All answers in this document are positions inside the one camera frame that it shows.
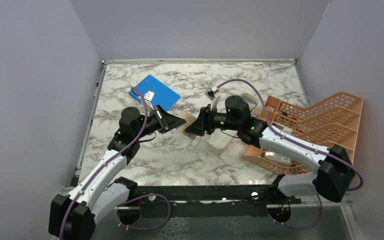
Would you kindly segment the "beige card holder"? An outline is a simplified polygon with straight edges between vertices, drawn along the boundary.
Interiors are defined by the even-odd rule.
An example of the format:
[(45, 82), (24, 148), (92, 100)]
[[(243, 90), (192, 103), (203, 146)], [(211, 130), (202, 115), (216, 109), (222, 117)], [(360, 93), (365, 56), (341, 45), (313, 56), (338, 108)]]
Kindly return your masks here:
[(191, 133), (187, 133), (185, 132), (185, 129), (190, 126), (197, 118), (192, 115), (191, 113), (187, 112), (186, 110), (182, 110), (181, 113), (180, 113), (180, 118), (184, 119), (185, 120), (185, 123), (176, 127), (175, 129), (182, 133), (183, 135), (185, 135), (186, 137), (194, 140), (197, 136), (194, 135), (194, 134), (191, 134)]

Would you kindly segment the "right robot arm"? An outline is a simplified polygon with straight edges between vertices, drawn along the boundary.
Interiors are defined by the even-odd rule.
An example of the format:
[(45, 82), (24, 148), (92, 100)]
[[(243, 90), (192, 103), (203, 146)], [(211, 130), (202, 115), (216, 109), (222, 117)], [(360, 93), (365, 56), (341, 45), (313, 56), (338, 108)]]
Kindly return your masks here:
[(317, 145), (284, 133), (253, 117), (248, 103), (239, 95), (228, 97), (224, 104), (225, 113), (218, 112), (211, 104), (202, 107), (197, 119), (184, 131), (202, 137), (216, 129), (232, 130), (243, 143), (281, 154), (310, 170), (305, 174), (280, 174), (268, 190), (272, 202), (280, 204), (296, 195), (320, 195), (339, 203), (350, 191), (356, 169), (344, 147)]

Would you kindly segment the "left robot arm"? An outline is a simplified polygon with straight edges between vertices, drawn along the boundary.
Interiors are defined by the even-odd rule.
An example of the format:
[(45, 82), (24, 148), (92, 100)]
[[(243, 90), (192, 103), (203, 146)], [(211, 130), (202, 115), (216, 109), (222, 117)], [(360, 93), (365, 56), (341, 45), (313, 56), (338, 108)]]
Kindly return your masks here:
[(96, 225), (120, 204), (137, 200), (137, 184), (129, 179), (111, 182), (134, 158), (140, 139), (154, 132), (164, 134), (186, 120), (167, 113), (159, 105), (149, 114), (136, 107), (121, 112), (119, 128), (108, 144), (102, 159), (87, 177), (67, 195), (56, 195), (50, 204), (49, 234), (61, 240), (89, 240)]

